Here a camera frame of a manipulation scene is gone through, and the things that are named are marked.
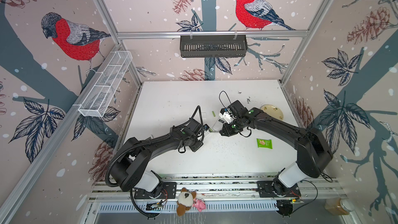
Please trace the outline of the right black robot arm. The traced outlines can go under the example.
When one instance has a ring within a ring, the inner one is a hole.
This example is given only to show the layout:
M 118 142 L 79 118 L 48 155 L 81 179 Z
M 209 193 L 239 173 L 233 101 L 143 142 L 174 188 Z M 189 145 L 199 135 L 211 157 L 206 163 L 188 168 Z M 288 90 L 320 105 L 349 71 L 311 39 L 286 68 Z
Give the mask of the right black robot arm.
M 298 182 L 311 177 L 318 178 L 332 160 L 332 152 L 319 129 L 299 128 L 278 120 L 263 110 L 248 110 L 240 101 L 231 103 L 220 110 L 219 117 L 224 123 L 221 136 L 234 136 L 244 129 L 261 130 L 284 141 L 296 150 L 297 158 L 281 170 L 272 181 L 270 193 L 285 196 Z

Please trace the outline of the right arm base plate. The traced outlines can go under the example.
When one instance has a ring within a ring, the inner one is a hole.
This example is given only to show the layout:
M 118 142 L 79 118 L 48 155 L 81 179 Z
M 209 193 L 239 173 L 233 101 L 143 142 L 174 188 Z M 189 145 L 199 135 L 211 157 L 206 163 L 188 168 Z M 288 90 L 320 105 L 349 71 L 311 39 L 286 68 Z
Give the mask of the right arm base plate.
M 297 184 L 287 188 L 282 183 L 274 181 L 257 181 L 256 192 L 260 198 L 300 198 L 301 193 Z

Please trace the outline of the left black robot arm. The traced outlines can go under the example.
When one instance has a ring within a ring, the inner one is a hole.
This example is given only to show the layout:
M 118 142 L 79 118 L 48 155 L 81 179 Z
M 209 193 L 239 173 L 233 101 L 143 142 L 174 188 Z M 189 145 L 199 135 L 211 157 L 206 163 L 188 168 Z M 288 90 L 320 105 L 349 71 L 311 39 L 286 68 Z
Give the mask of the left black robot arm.
M 170 128 L 168 134 L 139 141 L 128 139 L 108 163 L 104 181 L 109 187 L 119 187 L 123 192 L 143 190 L 151 197 L 162 194 L 163 180 L 154 171 L 148 172 L 150 160 L 169 151 L 185 153 L 186 148 L 196 152 L 203 146 L 205 132 L 201 107 L 197 106 L 191 118 Z

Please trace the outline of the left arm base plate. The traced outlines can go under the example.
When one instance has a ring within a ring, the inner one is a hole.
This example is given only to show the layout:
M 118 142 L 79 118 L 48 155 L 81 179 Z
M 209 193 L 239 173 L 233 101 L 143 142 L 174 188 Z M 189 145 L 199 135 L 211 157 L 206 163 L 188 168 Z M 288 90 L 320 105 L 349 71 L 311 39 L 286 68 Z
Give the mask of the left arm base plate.
M 151 192 L 145 191 L 143 189 L 136 189 L 134 193 L 134 199 L 175 199 L 176 189 L 176 182 L 162 182 Z

